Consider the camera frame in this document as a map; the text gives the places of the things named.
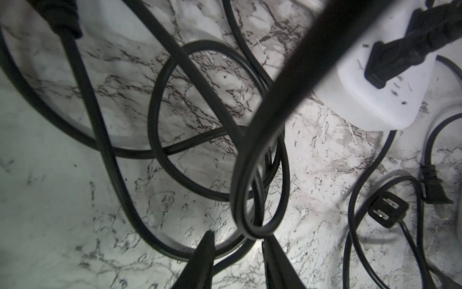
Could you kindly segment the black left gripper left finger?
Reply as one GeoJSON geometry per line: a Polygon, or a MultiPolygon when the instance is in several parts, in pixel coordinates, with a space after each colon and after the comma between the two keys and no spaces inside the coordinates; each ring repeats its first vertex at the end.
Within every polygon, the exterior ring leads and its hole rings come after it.
{"type": "Polygon", "coordinates": [[[210,289],[214,254],[215,234],[207,231],[172,289],[210,289]]]}

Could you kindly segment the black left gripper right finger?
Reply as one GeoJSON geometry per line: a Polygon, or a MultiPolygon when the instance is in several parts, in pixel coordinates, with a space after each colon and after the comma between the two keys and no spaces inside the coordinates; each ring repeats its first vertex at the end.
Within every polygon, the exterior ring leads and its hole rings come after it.
{"type": "Polygon", "coordinates": [[[306,288],[274,236],[264,238],[262,252],[268,289],[306,288]]]}

